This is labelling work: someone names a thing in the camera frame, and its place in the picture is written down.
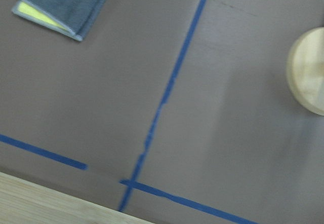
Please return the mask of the wooden mug tree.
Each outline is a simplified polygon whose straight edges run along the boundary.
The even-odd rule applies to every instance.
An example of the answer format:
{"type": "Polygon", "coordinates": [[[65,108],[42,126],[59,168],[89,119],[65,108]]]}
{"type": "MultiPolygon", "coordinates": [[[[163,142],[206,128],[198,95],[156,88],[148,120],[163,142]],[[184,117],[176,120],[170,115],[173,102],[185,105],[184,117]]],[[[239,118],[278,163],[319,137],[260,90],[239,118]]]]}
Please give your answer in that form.
{"type": "Polygon", "coordinates": [[[294,98],[307,110],[323,116],[323,27],[307,31],[293,43],[286,75],[294,98]]]}

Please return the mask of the yellow sponge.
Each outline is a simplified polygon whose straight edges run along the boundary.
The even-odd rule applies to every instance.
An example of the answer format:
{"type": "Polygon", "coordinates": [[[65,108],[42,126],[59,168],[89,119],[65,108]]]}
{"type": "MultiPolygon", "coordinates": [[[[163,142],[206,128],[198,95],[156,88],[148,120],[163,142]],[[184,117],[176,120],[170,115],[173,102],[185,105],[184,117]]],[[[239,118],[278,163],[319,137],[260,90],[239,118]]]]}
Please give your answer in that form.
{"type": "Polygon", "coordinates": [[[60,25],[55,20],[51,19],[46,14],[38,11],[36,8],[24,3],[22,1],[17,1],[17,3],[12,8],[12,12],[24,19],[31,22],[44,26],[48,29],[60,32],[64,35],[71,36],[70,32],[66,30],[62,25],[60,25]]]}

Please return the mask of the wooden cutting board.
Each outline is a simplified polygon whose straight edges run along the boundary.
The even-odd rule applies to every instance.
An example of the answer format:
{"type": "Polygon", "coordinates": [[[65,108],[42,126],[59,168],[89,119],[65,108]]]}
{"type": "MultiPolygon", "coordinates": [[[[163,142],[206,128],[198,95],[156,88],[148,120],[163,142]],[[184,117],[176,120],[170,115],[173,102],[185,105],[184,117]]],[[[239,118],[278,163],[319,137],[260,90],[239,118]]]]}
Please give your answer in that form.
{"type": "Polygon", "coordinates": [[[1,173],[1,223],[148,223],[1,173]]]}

